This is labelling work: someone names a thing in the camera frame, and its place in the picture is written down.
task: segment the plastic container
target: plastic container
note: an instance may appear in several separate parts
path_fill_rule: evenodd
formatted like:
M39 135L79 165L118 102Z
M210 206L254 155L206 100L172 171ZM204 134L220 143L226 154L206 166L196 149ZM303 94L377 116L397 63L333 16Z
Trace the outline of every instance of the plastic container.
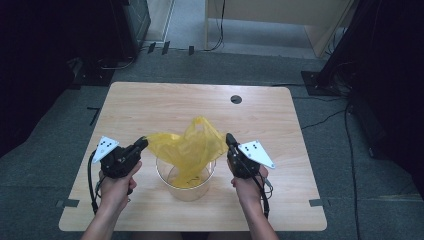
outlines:
M214 173L215 165L215 161L208 163L199 176L190 182L193 183L193 187L180 188L172 185L172 181L178 175L178 169L172 164L164 162L160 159L156 159L156 169L158 171L159 177L166 184L168 191L175 198L185 202L191 202L200 199L206 194L206 192L209 190L210 180Z

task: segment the black cable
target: black cable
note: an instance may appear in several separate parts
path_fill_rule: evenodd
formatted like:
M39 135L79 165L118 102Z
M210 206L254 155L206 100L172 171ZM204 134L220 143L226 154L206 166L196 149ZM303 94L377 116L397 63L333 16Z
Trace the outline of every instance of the black cable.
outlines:
M224 28L223 28L223 26L222 26L222 23L224 22L224 13L225 13L225 0L224 0L224 2L222 3L222 11L221 11L221 26L219 27L219 30L220 30L220 36L219 36L218 42L215 44L215 46L214 46L212 49L205 50L205 51L207 51L207 52L214 51L214 50L218 49L218 48L219 48L219 46L221 46L221 44L223 44L223 43L224 43Z
M338 111L338 112L336 112L336 113L333 113L333 114L331 114L330 116L328 116L326 119L324 119L323 121L320 121L320 122L317 122L317 123L314 123L314 124L311 124L311 125L307 125L307 126L304 126L304 127L302 127L301 129L303 130L303 129L306 129L306 128L310 128L310 127L315 127L315 126L317 126L317 125L320 125L320 124L322 124L322 123L325 123L328 119L330 119L331 117L334 117L334 116L336 116L337 114L339 114L339 113L342 113L342 112L344 112L345 110L340 110L340 111Z
M372 29L371 42L370 42L370 49L372 49L372 45L374 44L374 35L375 35L375 29L377 27L378 13L380 12L380 7L382 2L383 0L380 0L380 3L378 4L378 7L377 7L377 12L375 13L374 26Z
M91 154L90 158L88 159L88 165L87 165L87 177L88 177L88 188L90 191L90 197L91 197L91 207L93 208L94 214L97 213L97 210L99 209L99 205L97 205L96 197L94 196L93 191L93 183L91 182L91 162L93 161L95 151Z
M264 177L262 177L261 173L258 172L259 173L259 176L261 177L262 182L263 182L263 186L261 186L261 184L259 183L258 179L256 179L256 175L253 174L252 172L250 172L250 170L246 166L246 164L244 164L244 162L241 161L240 159L239 159L239 162L241 163L241 165L243 165L243 167L246 169L246 171L250 174L250 177L253 179L253 181L255 181L256 185L258 186L259 191L260 191L261 196L262 196L262 201L264 202L264 215L265 215L266 218L268 218L268 215L269 215L269 203L268 203L268 198L266 197L266 194L265 194L265 187L264 187L265 186L265 181L264 181Z
M284 87L284 86L293 86L293 87L305 87L305 84L301 84L301 83L277 83L277 84L273 84L270 87Z
M346 109L344 110L344 120L345 120L345 128L346 128L346 135L347 139L349 141L349 148L350 148L350 165L352 169L352 182L353 182L353 209L355 212L355 224L356 224L356 235L358 237L358 240L361 240L361 233L359 230L359 217L358 217L358 192L356 187L356 169L355 169L355 162L354 162L354 156L353 156L353 146L352 146L352 139L350 137L349 133L349 127L347 124L347 113L348 109L350 107L350 103L347 104Z
M319 101L323 101L323 102L333 102L333 101L347 99L345 97L332 98L332 99L322 99L322 98L317 98L317 97L292 97L292 98L293 99L312 99L312 100L319 100Z
M131 58L131 61L130 62L128 62L126 65L124 65L124 66L121 66L121 67L113 67L113 68L110 68L110 67L100 67L100 69L103 69L103 70L121 70L121 69L125 69L125 68L127 68L127 67L129 67L132 63L134 62L134 58Z

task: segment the floor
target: floor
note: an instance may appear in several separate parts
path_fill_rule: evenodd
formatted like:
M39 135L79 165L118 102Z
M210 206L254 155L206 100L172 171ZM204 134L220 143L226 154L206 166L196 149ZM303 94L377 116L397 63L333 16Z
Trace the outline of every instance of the floor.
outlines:
M153 42L160 46L169 41L170 48L194 46L196 50L205 50L205 1L150 0L148 4L152 25L145 46ZM207 49L218 42L220 24L220 19L209 19ZM223 44L215 52L317 59L302 25L237 20L224 20L222 25ZM329 51L337 45L342 32L339 29Z

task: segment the black speaker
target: black speaker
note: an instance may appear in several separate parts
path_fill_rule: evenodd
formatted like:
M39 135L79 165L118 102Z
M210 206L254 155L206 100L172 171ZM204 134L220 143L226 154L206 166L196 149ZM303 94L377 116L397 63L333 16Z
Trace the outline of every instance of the black speaker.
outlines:
M411 173L424 196L424 2L382 1L377 10L352 104L370 146Z
M83 59L137 57L151 23L146 0L52 1L51 5Z

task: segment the plastic bag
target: plastic bag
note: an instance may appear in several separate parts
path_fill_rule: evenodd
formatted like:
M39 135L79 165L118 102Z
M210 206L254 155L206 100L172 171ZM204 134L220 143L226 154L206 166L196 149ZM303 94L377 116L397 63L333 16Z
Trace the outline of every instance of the plastic bag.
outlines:
M148 135L147 140L150 152L178 168L179 174L172 185L180 188L194 187L188 183L228 150L225 134L219 133L202 116L194 118L182 136L154 133Z

